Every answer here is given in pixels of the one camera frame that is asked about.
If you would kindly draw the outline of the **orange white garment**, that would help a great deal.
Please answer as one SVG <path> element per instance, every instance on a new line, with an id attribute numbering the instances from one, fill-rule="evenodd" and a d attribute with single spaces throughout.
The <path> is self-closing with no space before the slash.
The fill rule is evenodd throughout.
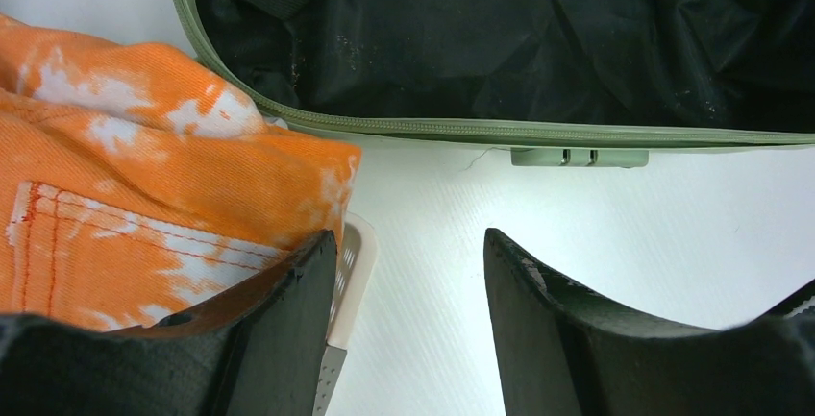
<path id="1" fill-rule="evenodd" d="M 342 235 L 357 146 L 178 49 L 1 20 L 1 310 L 150 327 Z"/>

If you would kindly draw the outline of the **white plastic basket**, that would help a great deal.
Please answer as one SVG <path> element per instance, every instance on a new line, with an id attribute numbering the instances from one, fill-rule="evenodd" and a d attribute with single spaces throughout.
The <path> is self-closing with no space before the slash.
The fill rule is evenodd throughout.
<path id="1" fill-rule="evenodd" d="M 378 260 L 379 247 L 373 227 L 360 216 L 347 214 L 338 255 L 326 347 L 312 410 L 314 416 L 327 412 L 348 354 L 363 296 Z"/>

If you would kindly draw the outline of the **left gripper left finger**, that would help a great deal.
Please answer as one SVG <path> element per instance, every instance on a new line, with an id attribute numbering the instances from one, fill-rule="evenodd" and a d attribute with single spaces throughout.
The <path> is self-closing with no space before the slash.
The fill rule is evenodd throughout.
<path id="1" fill-rule="evenodd" d="M 332 232 L 154 327 L 1 319 L 5 415 L 309 415 L 333 297 Z"/>

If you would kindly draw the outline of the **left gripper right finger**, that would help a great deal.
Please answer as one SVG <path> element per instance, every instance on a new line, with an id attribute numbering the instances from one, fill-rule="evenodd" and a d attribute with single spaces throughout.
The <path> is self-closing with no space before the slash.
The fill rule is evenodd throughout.
<path id="1" fill-rule="evenodd" d="M 509 415 L 810 415 L 814 287 L 709 330 L 624 306 L 497 229 L 485 289 Z"/>

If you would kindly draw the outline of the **green hard-shell suitcase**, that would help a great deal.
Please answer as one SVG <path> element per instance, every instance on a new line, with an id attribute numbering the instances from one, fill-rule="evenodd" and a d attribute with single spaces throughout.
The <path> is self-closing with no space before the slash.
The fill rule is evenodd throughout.
<path id="1" fill-rule="evenodd" d="M 814 142 L 814 0 L 173 0 L 199 61 L 292 128 L 517 166 Z"/>

